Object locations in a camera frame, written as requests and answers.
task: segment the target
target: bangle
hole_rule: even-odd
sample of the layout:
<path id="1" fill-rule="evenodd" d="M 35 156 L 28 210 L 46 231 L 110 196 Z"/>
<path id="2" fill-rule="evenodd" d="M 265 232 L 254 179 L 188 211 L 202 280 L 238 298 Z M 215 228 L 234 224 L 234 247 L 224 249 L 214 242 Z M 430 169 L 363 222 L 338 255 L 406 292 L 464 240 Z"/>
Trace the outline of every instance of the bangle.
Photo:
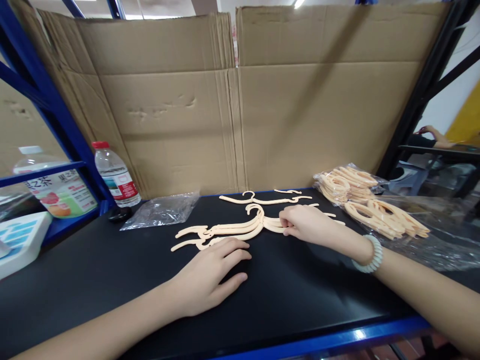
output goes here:
<path id="1" fill-rule="evenodd" d="M 373 259 L 370 261 L 368 265 L 365 265 L 365 266 L 360 265 L 355 260 L 352 260 L 352 262 L 358 271 L 365 274 L 371 274 L 380 267 L 380 264 L 382 263 L 382 259 L 384 255 L 382 252 L 382 245 L 380 244 L 380 241 L 378 241 L 378 239 L 375 236 L 364 235 L 364 237 L 370 240 L 373 245 Z"/>

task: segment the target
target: red bottle cap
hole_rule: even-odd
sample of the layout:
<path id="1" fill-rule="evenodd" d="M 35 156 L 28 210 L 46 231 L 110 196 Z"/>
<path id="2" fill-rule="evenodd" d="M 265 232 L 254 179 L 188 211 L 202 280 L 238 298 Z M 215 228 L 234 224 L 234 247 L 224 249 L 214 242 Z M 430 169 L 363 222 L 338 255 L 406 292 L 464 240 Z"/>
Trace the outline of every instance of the red bottle cap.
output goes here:
<path id="1" fill-rule="evenodd" d="M 110 147 L 108 141 L 94 141 L 91 145 L 94 149 L 108 149 Z"/>

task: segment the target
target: forearm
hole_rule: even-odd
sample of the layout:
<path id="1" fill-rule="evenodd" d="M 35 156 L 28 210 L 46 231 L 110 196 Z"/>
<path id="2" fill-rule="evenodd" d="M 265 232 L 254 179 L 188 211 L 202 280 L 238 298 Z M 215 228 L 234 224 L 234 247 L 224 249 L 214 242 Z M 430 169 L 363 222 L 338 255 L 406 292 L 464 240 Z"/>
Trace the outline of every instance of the forearm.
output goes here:
<path id="1" fill-rule="evenodd" d="M 431 131 L 431 134 L 432 134 L 433 138 L 439 143 L 443 143 L 443 144 L 449 144 L 450 143 L 450 141 L 437 129 L 433 129 Z"/>
<path id="2" fill-rule="evenodd" d="M 372 243 L 354 231 L 348 239 L 332 243 L 332 248 L 361 264 L 369 263 L 373 256 Z M 480 294 L 386 248 L 380 268 L 373 275 L 459 350 L 480 357 Z"/>
<path id="3" fill-rule="evenodd" d="M 14 359 L 116 359 L 147 335 L 181 317 L 167 292 L 168 282 Z"/>

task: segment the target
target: hand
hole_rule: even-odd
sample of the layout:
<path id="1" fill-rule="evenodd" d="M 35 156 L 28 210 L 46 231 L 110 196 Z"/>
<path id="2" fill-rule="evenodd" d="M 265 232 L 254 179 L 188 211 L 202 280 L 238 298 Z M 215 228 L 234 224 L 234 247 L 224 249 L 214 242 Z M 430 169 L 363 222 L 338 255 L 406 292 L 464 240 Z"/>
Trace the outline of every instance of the hand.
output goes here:
<path id="1" fill-rule="evenodd" d="M 286 228 L 283 235 L 292 235 L 308 243 L 329 248 L 336 240 L 347 237 L 352 231 L 312 206 L 287 206 L 278 216 L 281 225 Z"/>
<path id="2" fill-rule="evenodd" d="M 226 238 L 200 251 L 168 281 L 168 296 L 180 308 L 180 317 L 191 317 L 216 307 L 247 280 L 240 272 L 219 285 L 240 261 L 250 260 L 250 245 L 234 237 Z"/>
<path id="3" fill-rule="evenodd" d="M 423 126 L 420 128 L 420 130 L 418 130 L 417 134 L 426 134 L 426 133 L 433 133 L 435 132 L 437 129 L 435 129 L 432 125 L 427 125 L 427 126 Z"/>

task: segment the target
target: white device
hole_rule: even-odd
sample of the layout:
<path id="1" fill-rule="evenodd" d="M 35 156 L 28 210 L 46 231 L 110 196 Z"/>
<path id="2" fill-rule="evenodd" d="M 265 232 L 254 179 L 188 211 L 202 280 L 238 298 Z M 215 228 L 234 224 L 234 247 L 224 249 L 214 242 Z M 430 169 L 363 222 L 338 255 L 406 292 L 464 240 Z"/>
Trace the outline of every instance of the white device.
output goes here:
<path id="1" fill-rule="evenodd" d="M 0 279 L 37 258 L 51 222 L 52 215 L 44 211 L 0 223 L 0 242 L 10 248 L 0 257 Z"/>

